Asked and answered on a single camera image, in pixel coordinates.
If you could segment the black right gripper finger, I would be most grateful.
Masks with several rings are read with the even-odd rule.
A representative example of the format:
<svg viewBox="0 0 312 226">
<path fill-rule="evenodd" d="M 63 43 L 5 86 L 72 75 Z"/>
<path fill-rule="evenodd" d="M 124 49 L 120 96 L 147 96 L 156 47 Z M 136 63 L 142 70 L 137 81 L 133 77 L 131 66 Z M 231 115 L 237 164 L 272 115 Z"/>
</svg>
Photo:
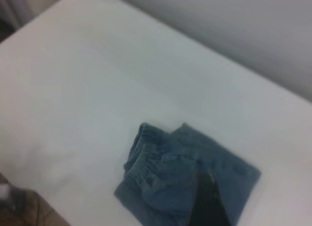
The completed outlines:
<svg viewBox="0 0 312 226">
<path fill-rule="evenodd" d="M 195 199 L 188 225 L 229 226 L 230 224 L 213 176 L 208 173 L 197 174 Z"/>
</svg>

